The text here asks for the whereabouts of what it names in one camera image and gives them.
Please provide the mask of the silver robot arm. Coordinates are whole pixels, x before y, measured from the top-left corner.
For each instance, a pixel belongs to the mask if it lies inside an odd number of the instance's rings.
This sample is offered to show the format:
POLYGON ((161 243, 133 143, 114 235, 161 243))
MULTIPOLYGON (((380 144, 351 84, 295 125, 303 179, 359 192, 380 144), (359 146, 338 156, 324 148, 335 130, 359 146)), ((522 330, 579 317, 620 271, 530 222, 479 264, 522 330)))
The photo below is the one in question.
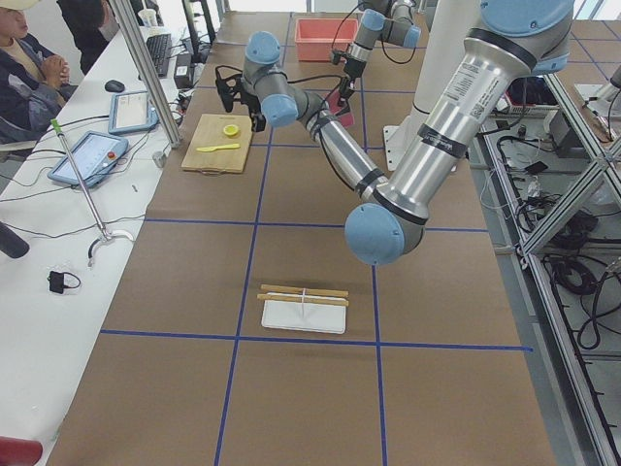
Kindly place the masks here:
POLYGON ((355 89, 366 68, 376 42, 415 51, 421 29, 415 24, 414 1, 357 1, 362 13, 353 42, 343 54, 344 80, 341 93, 355 89))
POLYGON ((322 97, 288 82, 272 33, 249 37, 242 84, 272 127, 299 121, 321 145, 333 170, 364 202, 345 221, 348 247, 367 264, 389 264, 418 246, 430 200, 508 86, 566 66, 572 11, 570 1, 482 2, 464 38, 464 58, 391 177, 358 146, 322 97))

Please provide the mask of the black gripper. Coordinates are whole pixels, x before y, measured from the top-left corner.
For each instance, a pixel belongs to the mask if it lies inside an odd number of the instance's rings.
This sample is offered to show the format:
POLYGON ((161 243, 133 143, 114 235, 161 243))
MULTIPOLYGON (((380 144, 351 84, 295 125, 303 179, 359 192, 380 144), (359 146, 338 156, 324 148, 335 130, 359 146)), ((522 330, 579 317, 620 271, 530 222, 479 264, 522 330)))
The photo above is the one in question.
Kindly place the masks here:
POLYGON ((261 111, 259 99, 248 91, 242 90, 241 103, 247 106, 248 115, 251 119, 251 130, 264 131, 266 127, 266 119, 261 111))
POLYGON ((362 62, 352 55, 347 55, 345 57, 343 72, 345 78, 341 84, 341 90, 354 89, 355 82, 362 76, 362 62))

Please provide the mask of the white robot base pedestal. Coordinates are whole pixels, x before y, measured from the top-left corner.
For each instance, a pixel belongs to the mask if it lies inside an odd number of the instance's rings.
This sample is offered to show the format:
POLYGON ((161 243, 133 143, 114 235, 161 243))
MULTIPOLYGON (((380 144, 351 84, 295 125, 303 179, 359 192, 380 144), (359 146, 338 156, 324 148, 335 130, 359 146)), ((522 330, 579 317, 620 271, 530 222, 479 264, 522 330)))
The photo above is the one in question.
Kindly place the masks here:
POLYGON ((425 8, 429 38, 410 114, 397 126, 384 128, 388 169, 395 170, 421 124, 438 103, 442 92, 464 57, 463 40, 477 18, 474 1, 431 1, 425 8))

